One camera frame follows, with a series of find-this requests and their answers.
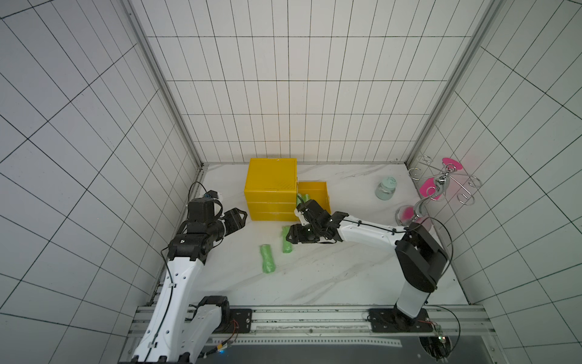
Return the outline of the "yellow bottom drawer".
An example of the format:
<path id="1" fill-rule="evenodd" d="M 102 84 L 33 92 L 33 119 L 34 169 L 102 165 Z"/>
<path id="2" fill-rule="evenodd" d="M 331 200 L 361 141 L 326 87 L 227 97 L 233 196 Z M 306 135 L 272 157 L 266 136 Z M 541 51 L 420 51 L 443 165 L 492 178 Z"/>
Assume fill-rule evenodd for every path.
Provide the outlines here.
<path id="1" fill-rule="evenodd" d="M 309 194 L 311 197 L 310 200 L 315 200 L 321 208 L 331 214 L 330 199 L 325 181 L 299 181 L 297 188 L 298 194 L 302 198 L 305 194 Z"/>

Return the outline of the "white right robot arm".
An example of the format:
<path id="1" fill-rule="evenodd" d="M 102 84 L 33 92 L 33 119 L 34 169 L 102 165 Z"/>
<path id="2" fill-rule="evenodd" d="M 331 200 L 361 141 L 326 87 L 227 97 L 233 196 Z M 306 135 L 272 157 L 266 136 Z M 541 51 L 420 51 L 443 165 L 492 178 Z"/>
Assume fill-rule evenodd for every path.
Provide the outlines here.
<path id="1" fill-rule="evenodd" d="M 396 227 L 373 224 L 346 212 L 330 214 L 315 200 L 298 204 L 295 214 L 299 223 L 284 235 L 291 244 L 347 241 L 395 253 L 405 279 L 393 309 L 399 319 L 418 318 L 450 263 L 450 255 L 420 223 Z"/>

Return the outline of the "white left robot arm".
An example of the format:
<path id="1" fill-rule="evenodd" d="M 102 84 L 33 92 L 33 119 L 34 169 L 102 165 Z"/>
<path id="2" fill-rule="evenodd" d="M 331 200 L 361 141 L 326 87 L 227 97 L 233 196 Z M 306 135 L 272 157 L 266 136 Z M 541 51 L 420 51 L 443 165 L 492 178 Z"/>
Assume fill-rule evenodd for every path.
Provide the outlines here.
<path id="1" fill-rule="evenodd" d="M 206 296 L 197 304 L 191 299 L 209 253 L 244 228 L 247 216 L 238 208 L 225 211 L 214 190 L 189 201 L 186 219 L 161 251 L 162 291 L 130 363 L 194 363 L 236 339 L 244 324 L 230 312 L 227 297 Z"/>

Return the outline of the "yellow plastic drawer cabinet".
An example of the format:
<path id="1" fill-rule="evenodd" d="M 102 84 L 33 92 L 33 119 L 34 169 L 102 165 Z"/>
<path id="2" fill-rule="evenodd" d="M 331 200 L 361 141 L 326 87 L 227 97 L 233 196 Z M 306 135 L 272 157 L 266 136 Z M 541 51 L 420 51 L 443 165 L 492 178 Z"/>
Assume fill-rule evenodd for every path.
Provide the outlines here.
<path id="1" fill-rule="evenodd" d="M 296 159 L 250 160 L 244 194 L 253 221 L 296 221 Z"/>

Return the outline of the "green glass jar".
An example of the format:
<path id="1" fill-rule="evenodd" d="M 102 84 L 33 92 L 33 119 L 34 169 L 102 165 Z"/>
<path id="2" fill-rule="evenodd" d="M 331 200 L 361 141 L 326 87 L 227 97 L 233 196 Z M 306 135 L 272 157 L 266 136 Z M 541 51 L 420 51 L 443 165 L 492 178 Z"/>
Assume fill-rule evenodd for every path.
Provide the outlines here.
<path id="1" fill-rule="evenodd" d="M 397 180 L 394 177 L 385 177 L 375 190 L 375 196 L 379 200 L 390 200 L 396 192 Z"/>

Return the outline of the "chrome cup holder stand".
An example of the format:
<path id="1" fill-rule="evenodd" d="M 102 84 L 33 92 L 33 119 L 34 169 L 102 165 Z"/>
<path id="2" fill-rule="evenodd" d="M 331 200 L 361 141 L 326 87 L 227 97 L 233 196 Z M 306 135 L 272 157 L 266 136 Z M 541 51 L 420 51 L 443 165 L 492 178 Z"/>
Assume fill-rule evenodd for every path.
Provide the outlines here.
<path id="1" fill-rule="evenodd" d="M 409 177 L 414 182 L 422 182 L 419 188 L 421 199 L 415 205 L 398 208 L 396 222 L 399 225 L 408 227 L 412 223 L 418 223 L 428 227 L 430 224 L 425 223 L 429 219 L 428 204 L 444 200 L 451 184 L 459 188 L 456 194 L 459 203 L 463 206 L 471 206 L 475 203 L 475 194 L 483 183 L 478 177 L 468 174 L 461 162 L 443 158 L 442 166 L 437 168 L 432 165 L 433 159 L 429 156 L 421 155 L 417 160 L 420 165 L 432 170 L 432 173 L 421 177 L 419 168 L 409 169 Z"/>

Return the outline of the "pink cup on stand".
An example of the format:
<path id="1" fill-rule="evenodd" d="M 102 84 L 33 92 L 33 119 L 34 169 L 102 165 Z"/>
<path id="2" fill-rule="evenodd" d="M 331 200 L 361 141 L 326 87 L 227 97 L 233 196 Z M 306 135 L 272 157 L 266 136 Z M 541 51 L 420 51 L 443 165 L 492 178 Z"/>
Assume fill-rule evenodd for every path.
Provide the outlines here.
<path id="1" fill-rule="evenodd" d="M 423 183 L 419 192 L 424 198 L 438 201 L 443 194 L 443 183 L 438 177 L 429 178 Z"/>

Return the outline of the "pink cup upper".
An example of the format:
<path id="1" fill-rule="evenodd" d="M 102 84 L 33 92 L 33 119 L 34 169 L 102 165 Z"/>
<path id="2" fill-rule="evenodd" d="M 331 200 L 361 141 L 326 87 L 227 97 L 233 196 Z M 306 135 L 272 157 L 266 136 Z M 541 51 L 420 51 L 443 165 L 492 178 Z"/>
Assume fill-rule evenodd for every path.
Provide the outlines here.
<path id="1" fill-rule="evenodd" d="M 442 163 L 444 168 L 450 171 L 462 171 L 463 169 L 462 164 L 455 159 L 443 158 Z"/>

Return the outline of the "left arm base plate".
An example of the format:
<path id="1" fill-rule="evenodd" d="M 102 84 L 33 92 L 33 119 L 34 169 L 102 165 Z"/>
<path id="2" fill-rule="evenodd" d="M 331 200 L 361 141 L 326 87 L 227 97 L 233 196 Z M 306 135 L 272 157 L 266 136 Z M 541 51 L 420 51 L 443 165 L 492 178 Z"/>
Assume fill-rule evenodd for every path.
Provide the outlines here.
<path id="1" fill-rule="evenodd" d="M 222 315 L 220 325 L 213 331 L 214 334 L 239 333 L 247 334 L 251 332 L 253 322 L 253 310 L 249 308 L 229 309 Z"/>

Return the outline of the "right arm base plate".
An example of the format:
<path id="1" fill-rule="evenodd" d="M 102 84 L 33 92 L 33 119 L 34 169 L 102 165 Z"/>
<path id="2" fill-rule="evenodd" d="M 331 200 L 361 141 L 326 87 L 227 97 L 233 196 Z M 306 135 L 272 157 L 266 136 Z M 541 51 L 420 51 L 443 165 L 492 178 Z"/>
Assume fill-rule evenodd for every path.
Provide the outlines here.
<path id="1" fill-rule="evenodd" d="M 410 318 L 397 308 L 376 308 L 368 310 L 368 321 L 374 333 L 431 333 L 427 310 L 421 309 L 416 318 Z"/>

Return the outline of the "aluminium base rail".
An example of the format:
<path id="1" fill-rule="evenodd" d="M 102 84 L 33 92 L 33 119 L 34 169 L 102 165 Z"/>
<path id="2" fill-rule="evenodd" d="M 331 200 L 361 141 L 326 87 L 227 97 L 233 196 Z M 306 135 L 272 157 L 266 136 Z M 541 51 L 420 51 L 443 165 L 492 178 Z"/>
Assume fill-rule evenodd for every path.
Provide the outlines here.
<path id="1" fill-rule="evenodd" d="M 495 329 L 482 306 L 428 305 L 411 329 L 388 325 L 388 306 L 232 306 L 241 338 L 491 336 Z"/>

